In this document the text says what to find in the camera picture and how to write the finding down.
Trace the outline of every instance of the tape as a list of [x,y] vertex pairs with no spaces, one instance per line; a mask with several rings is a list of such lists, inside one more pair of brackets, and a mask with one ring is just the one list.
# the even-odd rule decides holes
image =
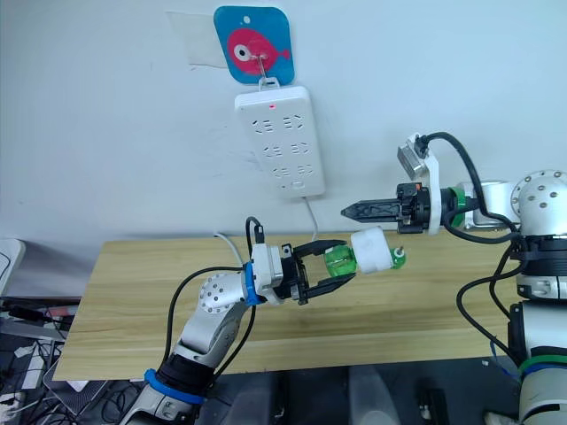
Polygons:
[[175,36],[181,40],[189,65],[226,68],[212,15],[166,12]]

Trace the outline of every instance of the black cable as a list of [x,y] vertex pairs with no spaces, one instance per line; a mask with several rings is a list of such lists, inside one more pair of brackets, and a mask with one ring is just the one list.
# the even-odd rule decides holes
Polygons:
[[[128,390],[132,390],[132,389],[136,391],[136,396],[133,397],[132,401],[126,406],[126,393],[128,392]],[[121,390],[113,391],[108,398],[104,398],[104,400],[106,401],[103,404],[100,411],[101,419],[106,423],[119,423],[124,417],[124,414],[128,412],[129,408],[136,401],[136,397],[139,394],[139,392],[140,390],[135,385],[132,384],[124,387]],[[107,415],[108,414],[107,407],[109,406],[109,403],[113,403],[116,406],[116,411],[118,413],[115,415],[116,418],[109,418]]]
[[462,298],[463,298],[464,294],[467,292],[467,290],[470,290],[471,288],[474,288],[475,286],[478,286],[482,283],[487,283],[487,282],[491,282],[491,281],[500,281],[502,279],[507,279],[509,277],[512,277],[512,276],[515,276],[519,273],[522,273],[522,271],[524,271],[525,267],[527,266],[527,263],[528,263],[527,261],[522,261],[518,267],[516,267],[514,270],[511,270],[507,273],[495,274],[495,275],[492,275],[492,276],[487,276],[487,277],[477,279],[476,281],[469,282],[466,285],[464,285],[462,288],[459,289],[459,292],[457,293],[457,297],[456,297],[457,308],[459,309],[459,312],[462,314],[462,316],[478,332],[480,332],[482,335],[486,336],[495,345],[497,345],[503,352],[505,352],[517,365],[519,365],[519,363],[520,363],[519,359],[517,359],[516,356],[514,356],[512,354],[512,352],[509,350],[509,348],[502,341],[500,341],[496,336],[494,336],[490,332],[488,332],[483,326],[481,326],[477,321],[475,321],[472,318],[472,316],[464,308],[464,305],[462,304]]
[[465,167],[467,168],[467,171],[469,172],[470,181],[472,182],[475,193],[477,195],[478,208],[480,209],[480,212],[482,212],[483,215],[485,215],[486,217],[488,217],[490,219],[498,220],[498,221],[501,221],[502,223],[506,224],[506,226],[508,226],[508,228],[510,229],[511,232],[517,232],[516,225],[508,217],[501,215],[501,214],[489,212],[488,209],[486,208],[485,193],[482,190],[482,182],[480,181],[480,177],[478,177],[477,169],[475,168],[475,165],[473,164],[472,159],[470,159],[469,153],[464,148],[462,143],[457,140],[456,137],[454,137],[453,135],[450,135],[449,133],[444,132],[444,131],[437,132],[437,133],[431,133],[430,135],[422,135],[421,137],[417,137],[416,138],[416,147],[419,150],[419,153],[421,153],[421,155],[424,156],[425,153],[427,152],[427,148],[429,146],[429,143],[432,140],[436,140],[436,139],[441,139],[441,140],[445,140],[446,142],[448,142],[451,146],[454,147],[454,149],[457,151],[457,153],[461,157],[462,162],[464,163]]
[[234,358],[238,355],[240,350],[242,350],[242,347],[244,347],[246,340],[248,339],[248,336],[250,336],[250,333],[252,332],[252,327],[254,326],[255,318],[256,318],[256,305],[253,305],[252,310],[250,311],[250,320],[248,321],[248,326],[246,327],[245,334],[242,336],[242,339],[238,343],[237,348],[235,348],[232,354],[230,354],[229,358],[226,359],[226,361],[222,364],[221,367],[218,368],[216,372],[214,372],[213,379],[211,383],[208,385],[209,388],[214,385],[214,382],[218,379],[219,376],[222,375],[222,373],[230,365],[232,360],[234,360]]
[[11,379],[14,378],[15,376],[18,376],[18,377],[16,378],[16,381],[15,381],[14,383],[9,383],[9,384],[7,385],[7,388],[13,388],[13,391],[6,392],[6,394],[10,394],[10,393],[11,393],[12,396],[13,396],[15,399],[17,399],[17,398],[16,398],[16,393],[19,391],[19,382],[22,380],[22,376],[24,376],[24,379],[25,379],[25,374],[26,374],[27,372],[36,372],[36,371],[43,371],[43,367],[41,367],[41,368],[34,368],[34,369],[24,369],[24,370],[20,370],[20,371],[18,371],[18,372],[12,373],[12,374],[8,377],[8,380],[11,380]]
[[[498,267],[494,271],[494,275],[499,275],[504,270],[506,266],[506,262],[510,258],[510,253],[514,250],[514,245],[511,243],[510,246],[505,250],[502,254],[502,258],[500,259],[500,263],[498,263]],[[496,295],[496,280],[491,280],[488,286],[488,291],[490,292],[490,297],[493,299],[493,302],[496,304],[498,308],[504,313],[504,315],[509,319],[510,313],[504,304],[499,300],[498,295]]]
[[5,259],[8,260],[8,264],[6,264],[6,267],[4,267],[4,270],[2,270],[2,273],[0,273],[0,281],[2,281],[2,278],[4,277],[4,274],[6,273],[6,270],[8,270],[8,268],[10,267],[10,264],[12,263],[12,260],[10,259],[10,257],[8,257],[6,254],[4,254],[3,252],[0,252],[0,255],[2,257],[4,257]]
[[246,243],[248,245],[248,255],[252,256],[252,239],[250,236],[250,223],[254,223],[254,239],[256,243],[264,243],[264,230],[256,217],[248,217],[245,223]]
[[[51,315],[50,308],[47,305],[45,306],[45,314],[47,314],[47,316],[51,319],[51,321],[53,321],[53,316]],[[55,330],[57,330],[57,333],[59,334],[59,336],[61,336],[61,338],[63,339],[63,342],[65,342],[67,340],[67,338],[64,337],[64,335],[61,333],[61,330],[57,326],[57,323],[53,323],[53,328],[55,328]]]
[[45,425],[56,425],[56,424],[60,425],[61,423],[64,423],[66,421],[69,422],[69,423],[73,423],[73,421],[71,419],[65,417],[65,418],[61,418],[61,419],[54,419],[53,421],[47,422]]
[[446,212],[445,214],[443,214],[443,226],[445,226],[447,231],[449,233],[451,233],[452,235],[457,236],[461,239],[464,239],[465,241],[474,242],[474,243],[497,244],[497,243],[508,242],[508,241],[511,241],[512,239],[516,239],[516,238],[521,237],[519,232],[510,232],[510,233],[508,233],[504,236],[500,236],[500,237],[475,236],[475,235],[471,235],[469,233],[462,232],[458,228],[453,227],[453,225],[451,223],[452,223],[455,215],[464,214],[464,213],[467,213],[469,211],[472,211],[473,209],[475,209],[475,208],[472,208],[470,206],[465,206],[463,208],[459,208],[459,209],[456,209],[456,210],[453,210],[453,211]]
[[[250,257],[252,257],[252,239],[251,239],[251,235],[250,235],[250,223],[251,222],[253,222],[255,224],[255,227],[254,227],[254,240],[255,240],[255,242],[256,243],[264,243],[264,230],[263,230],[263,227],[262,227],[260,221],[256,217],[252,217],[252,216],[248,217],[246,219],[245,229],[246,229],[246,244],[248,245],[248,255]],[[226,361],[222,364],[222,366],[219,367],[217,369],[217,371],[214,373],[213,378],[211,379],[211,382],[207,385],[207,388],[211,388],[214,385],[214,383],[219,378],[219,376],[222,375],[222,373],[230,365],[232,360],[234,360],[234,358],[238,355],[240,350],[242,350],[242,347],[244,347],[246,341],[248,340],[248,336],[250,336],[250,333],[252,332],[252,327],[254,326],[255,318],[256,318],[256,305],[253,305],[252,310],[250,311],[250,320],[248,321],[248,326],[246,327],[245,334],[242,336],[242,339],[238,343],[237,348],[235,348],[235,350],[232,352],[232,354],[230,354],[229,358],[226,359]]]
[[42,410],[41,413],[39,413],[38,415],[36,415],[33,419],[30,419],[29,421],[26,422],[26,425],[32,425],[35,424],[37,421],[39,421],[40,419],[42,419],[43,417],[50,415],[50,414],[55,414],[54,412],[52,413],[51,410],[53,410],[53,408],[55,406],[61,406],[61,402],[58,402],[57,404],[53,405],[53,406],[49,406],[47,407],[45,410]]
[[41,397],[39,397],[37,399],[37,404],[34,406],[34,408],[32,409],[32,411],[29,413],[29,415],[27,416],[28,418],[31,418],[32,416],[34,416],[34,413],[37,411],[38,407],[42,405],[43,400],[45,399],[45,397],[48,394],[48,390],[47,388],[45,388],[45,390],[43,390],[43,394],[41,395]]
[[183,288],[185,288],[185,285],[187,285],[187,283],[189,283],[191,279],[194,279],[195,277],[199,276],[200,274],[204,274],[204,273],[208,273],[208,272],[222,271],[222,270],[232,271],[232,272],[240,272],[240,271],[243,270],[243,268],[242,267],[227,267],[227,266],[203,268],[203,269],[198,270],[197,272],[187,276],[185,279],[182,280],[182,282],[177,287],[177,290],[175,291],[174,295],[171,298],[171,303],[169,304],[169,312],[167,314],[166,349],[165,349],[164,355],[163,355],[163,360],[162,360],[163,363],[165,363],[167,361],[167,359],[169,358],[169,353],[171,352],[171,335],[173,333],[173,326],[174,326],[175,304],[177,303],[177,299],[179,298],[181,291],[183,290]]

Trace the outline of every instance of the white cable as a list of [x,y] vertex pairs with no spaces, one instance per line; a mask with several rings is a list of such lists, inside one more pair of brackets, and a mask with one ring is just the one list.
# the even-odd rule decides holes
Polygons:
[[319,235],[319,226],[317,226],[317,220],[315,219],[315,215],[313,214],[309,200],[307,199],[307,197],[301,198],[305,201],[305,205],[307,206],[307,210],[309,211],[309,215],[311,216],[311,221],[313,222],[313,237],[311,237],[311,242],[313,242],[317,240],[317,236]]
[[53,406],[53,408],[50,410],[49,413],[47,413],[47,417],[43,420],[42,425],[45,425],[47,423],[47,421],[50,419],[51,416],[53,416],[53,414],[55,412],[57,412],[57,409],[59,409],[60,404],[57,404],[55,406]]
[[242,266],[244,264],[244,261],[242,260],[242,257],[240,257],[240,253],[238,252],[237,247],[234,245],[234,243],[224,234],[222,233],[215,233],[214,234],[216,237],[220,237],[220,239],[222,239],[224,242],[226,242],[230,249],[232,250],[232,253],[234,254],[235,258],[237,259],[237,263],[239,266]]
[[36,405],[37,403],[39,403],[40,401],[43,402],[43,401],[45,401],[45,400],[51,400],[51,399],[53,399],[53,398],[57,398],[57,397],[53,396],[53,397],[44,398],[43,400],[36,400],[36,401],[34,401],[33,403],[30,403],[29,405],[25,405],[25,406],[20,407],[19,409],[16,409],[16,410],[11,410],[10,413],[18,413],[18,412],[21,412],[21,411],[23,411],[23,410],[26,410],[26,409],[29,408],[29,407],[35,406],[35,405]]

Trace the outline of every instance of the wire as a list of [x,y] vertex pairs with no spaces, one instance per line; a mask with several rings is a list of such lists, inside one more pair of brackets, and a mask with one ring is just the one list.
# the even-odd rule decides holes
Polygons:
[[250,320],[248,321],[248,326],[246,327],[246,331],[245,334],[242,336],[242,339],[240,340],[240,342],[237,345],[237,348],[235,348],[235,350],[232,352],[232,354],[230,354],[229,358],[222,364],[221,367],[219,367],[219,369],[214,373],[213,375],[213,380],[211,381],[211,383],[208,385],[209,387],[213,386],[214,382],[218,379],[219,376],[222,375],[222,373],[226,370],[226,368],[230,365],[230,363],[232,362],[232,360],[234,360],[234,358],[238,355],[238,353],[240,352],[240,350],[242,350],[242,347],[244,347],[246,340],[248,339],[248,336],[250,336],[250,333],[252,332],[252,327],[254,326],[254,319],[256,318],[256,305],[252,306],[252,310],[250,312]]
[[49,406],[45,410],[42,410],[42,412],[39,413],[38,415],[36,415],[36,417],[34,417],[33,419],[30,419],[28,422],[26,422],[26,425],[35,424],[35,423],[37,423],[37,421],[39,421],[43,417],[48,416],[50,414],[53,414],[53,412],[55,412],[58,409],[59,406],[61,406],[61,402],[57,403],[54,406]]
[[67,421],[69,423],[74,423],[74,421],[72,419],[65,417],[65,418],[61,418],[61,419],[54,419],[53,421],[49,421],[44,425],[60,425],[60,424],[64,423],[65,421]]
[[521,237],[521,235],[518,232],[510,232],[510,233],[508,233],[504,236],[500,236],[500,237],[474,236],[474,235],[471,235],[469,233],[462,232],[461,230],[453,227],[451,222],[453,221],[453,218],[455,217],[455,215],[467,213],[469,211],[472,211],[473,209],[475,209],[475,208],[470,207],[470,206],[466,206],[466,207],[459,208],[459,209],[453,210],[453,211],[449,211],[449,212],[443,214],[443,226],[445,226],[445,228],[448,230],[448,232],[451,233],[452,235],[457,236],[461,239],[464,239],[465,241],[474,242],[474,243],[485,243],[485,244],[491,244],[492,245],[492,244],[497,244],[497,243],[509,242],[512,239]]
[[232,253],[234,254],[235,258],[237,259],[238,265],[242,266],[244,264],[244,261],[242,260],[242,257],[240,257],[240,252],[238,252],[238,248],[229,239],[229,237],[222,234],[222,233],[218,233],[218,232],[215,233],[214,236],[219,237],[220,239],[222,239],[224,242],[226,242],[229,245],[230,249],[232,250]]
[[[51,315],[50,308],[47,305],[45,306],[45,314],[47,314],[47,316],[51,319],[51,321],[53,321],[53,316]],[[59,336],[61,336],[61,338],[63,338],[63,342],[65,342],[67,338],[61,333],[61,330],[59,329],[56,323],[53,323],[53,328],[57,330],[57,333],[59,334]]]
[[12,263],[12,260],[10,259],[10,257],[8,257],[6,254],[4,254],[3,252],[0,252],[0,255],[2,257],[4,257],[7,261],[8,264],[6,264],[6,267],[4,267],[4,269],[2,270],[2,273],[0,273],[0,282],[2,281],[2,278],[4,277],[6,271],[8,270],[8,268],[10,268],[10,264]]
[[317,219],[313,214],[313,210],[311,209],[311,205],[309,204],[307,197],[301,197],[301,199],[305,201],[305,205],[307,207],[307,210],[309,211],[309,216],[311,217],[311,221],[313,222],[313,236],[311,237],[311,242],[314,242],[317,240],[317,236],[319,235],[319,226],[317,226]]
[[7,388],[13,388],[13,391],[10,391],[10,392],[12,393],[12,396],[15,399],[18,400],[18,398],[16,398],[16,393],[19,391],[19,382],[22,380],[22,376],[24,376],[24,380],[25,380],[25,376],[28,372],[38,372],[38,371],[43,371],[43,367],[20,370],[18,372],[14,372],[10,376],[8,376],[8,379],[12,379],[13,377],[17,376],[14,383],[7,384]]
[[49,393],[49,390],[47,389],[47,387],[45,387],[45,390],[43,390],[43,394],[41,395],[41,397],[39,397],[39,400],[38,400],[39,403],[37,405],[35,405],[35,407],[32,409],[28,418],[31,418],[32,416],[34,416],[35,411],[37,411],[37,408],[42,405],[43,400],[45,399],[45,396],[47,396],[48,393]]
[[507,368],[505,368],[500,361],[498,360],[498,356],[496,355],[496,347],[494,346],[494,342],[491,341],[490,342],[490,351],[493,353],[493,362],[494,364],[502,371],[503,374],[505,374],[506,376],[512,378],[514,381],[516,381],[517,383],[520,382],[520,377],[518,374],[514,374],[512,372],[510,372]]
[[473,164],[472,159],[470,159],[469,153],[464,148],[462,143],[457,140],[456,137],[454,137],[453,135],[450,135],[447,132],[443,132],[443,131],[437,132],[437,133],[431,133],[430,135],[423,135],[423,136],[418,137],[416,139],[416,148],[421,152],[421,154],[424,155],[425,152],[427,151],[429,143],[432,140],[436,140],[436,139],[441,139],[441,140],[448,142],[451,146],[454,147],[454,149],[457,151],[457,153],[461,157],[462,162],[465,165],[465,167],[467,168],[467,172],[469,173],[469,177],[470,177],[470,180],[472,182],[472,186],[475,190],[475,194],[477,195],[478,208],[480,209],[480,212],[482,212],[484,216],[486,216],[490,219],[501,221],[502,223],[506,224],[506,226],[508,226],[508,228],[510,229],[510,231],[512,233],[517,233],[516,225],[508,217],[501,215],[501,214],[496,214],[496,213],[488,211],[488,209],[486,207],[485,192],[482,189],[482,182],[480,181],[480,177],[478,177],[477,169],[475,168],[475,165]]
[[164,355],[162,360],[163,363],[167,361],[167,359],[169,358],[169,353],[171,351],[171,335],[173,333],[173,326],[174,326],[175,304],[177,303],[177,299],[179,298],[179,295],[181,294],[183,288],[185,288],[185,285],[187,285],[187,283],[189,283],[192,279],[199,276],[200,274],[204,274],[208,272],[216,272],[221,270],[240,272],[242,271],[242,267],[217,266],[217,267],[203,268],[193,274],[190,274],[185,279],[183,279],[182,282],[177,287],[177,290],[175,290],[175,293],[171,298],[171,303],[169,304],[169,312],[167,314],[166,349],[164,350]]
[[459,292],[457,293],[457,297],[456,297],[457,308],[459,309],[459,312],[462,314],[462,316],[473,326],[473,328],[475,328],[482,335],[486,336],[489,340],[494,342],[494,344],[496,344],[497,347],[499,347],[503,352],[505,352],[506,355],[508,355],[508,357],[510,357],[517,365],[519,364],[519,360],[516,358],[516,356],[514,354],[512,354],[512,352],[509,350],[509,348],[501,340],[499,340],[496,336],[492,335],[483,326],[481,326],[477,321],[475,321],[472,318],[472,316],[467,312],[467,310],[464,308],[464,305],[462,304],[462,298],[468,290],[474,288],[475,286],[478,286],[482,283],[488,283],[488,282],[491,282],[491,281],[499,281],[499,280],[502,280],[502,279],[508,279],[509,277],[512,277],[512,276],[515,276],[516,274],[522,273],[526,266],[527,266],[527,261],[522,261],[522,262],[520,262],[520,265],[518,267],[516,267],[514,270],[511,270],[507,273],[494,274],[492,276],[483,277],[483,278],[477,279],[476,281],[469,282],[466,285],[464,285],[462,288],[459,289]]
[[248,217],[245,223],[246,244],[248,245],[248,255],[252,256],[252,239],[250,237],[250,223],[254,223],[254,240],[256,243],[264,243],[264,229],[256,217]]
[[[510,246],[505,250],[502,258],[500,259],[500,263],[498,263],[498,267],[494,271],[494,275],[498,275],[502,273],[504,267],[506,266],[506,262],[510,258],[510,253],[514,249],[514,245],[510,244]],[[504,304],[498,299],[498,295],[496,295],[496,280],[491,280],[488,286],[488,291],[490,292],[490,297],[493,299],[493,302],[496,304],[498,308],[504,313],[507,318],[510,318],[510,313],[508,309],[504,306]]]
[[18,412],[22,412],[22,411],[24,411],[24,410],[28,409],[29,407],[33,407],[33,406],[35,406],[35,405],[36,405],[36,404],[38,404],[38,403],[41,403],[41,402],[43,402],[43,401],[46,401],[46,400],[51,400],[51,399],[54,399],[54,398],[57,398],[57,397],[55,397],[55,396],[52,396],[52,397],[47,397],[47,398],[40,398],[40,399],[38,399],[38,400],[36,400],[36,401],[34,401],[34,402],[32,402],[32,403],[28,404],[28,405],[25,405],[25,406],[23,406],[23,407],[20,407],[19,409],[16,409],[16,410],[10,410],[10,411],[9,411],[9,413],[18,413]]
[[[252,240],[251,240],[251,236],[250,236],[250,223],[251,222],[254,222],[254,224],[256,225],[256,227],[254,228],[255,242],[256,243],[263,243],[264,242],[264,235],[263,235],[262,225],[260,224],[258,219],[256,219],[255,217],[248,217],[246,219],[246,223],[245,223],[246,244],[248,245],[248,255],[252,259]],[[226,361],[222,364],[222,366],[219,367],[218,370],[214,373],[213,378],[211,378],[211,382],[207,385],[207,388],[211,388],[214,385],[214,383],[219,378],[219,376],[222,375],[222,373],[230,365],[232,360],[234,360],[234,358],[238,355],[240,350],[242,350],[242,347],[244,347],[246,341],[248,340],[248,336],[250,336],[250,333],[252,332],[252,328],[254,326],[254,320],[255,319],[256,319],[256,305],[253,305],[252,310],[250,312],[250,320],[248,321],[248,326],[246,327],[245,334],[242,336],[242,339],[238,343],[237,348],[235,348],[235,350],[230,354],[229,358],[226,359]]]
[[[119,423],[122,420],[124,414],[129,410],[129,408],[132,406],[132,404],[136,401],[136,398],[133,398],[132,401],[128,404],[128,406],[126,406],[126,394],[127,394],[128,390],[135,390],[136,395],[138,395],[140,393],[140,389],[129,382],[128,386],[124,387],[121,390],[115,390],[111,393],[111,395],[108,398],[104,398],[104,400],[106,400],[106,401],[105,401],[105,403],[103,404],[103,406],[100,410],[100,417],[104,422],[106,422],[106,423]],[[116,406],[116,411],[118,412],[118,414],[116,415],[117,416],[116,419],[112,419],[112,418],[109,419],[109,417],[107,415],[109,403],[113,403]]]

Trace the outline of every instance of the green ring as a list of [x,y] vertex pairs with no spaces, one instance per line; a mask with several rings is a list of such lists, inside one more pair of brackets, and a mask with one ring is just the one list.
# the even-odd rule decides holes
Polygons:
[[[467,199],[464,195],[464,190],[457,187],[451,187],[450,189],[453,191],[454,195],[457,198],[457,209],[467,206]],[[453,221],[451,221],[451,225],[456,228],[461,226],[463,223],[464,223],[464,213],[455,215],[453,217]]]
[[555,354],[550,354],[550,355],[543,355],[543,356],[535,356],[532,357],[531,359],[526,360],[524,363],[522,363],[520,365],[520,367],[518,368],[518,370],[520,371],[520,374],[522,374],[526,368],[528,368],[529,366],[532,365],[537,365],[538,363],[567,363],[567,356],[561,356],[561,355],[555,355]]

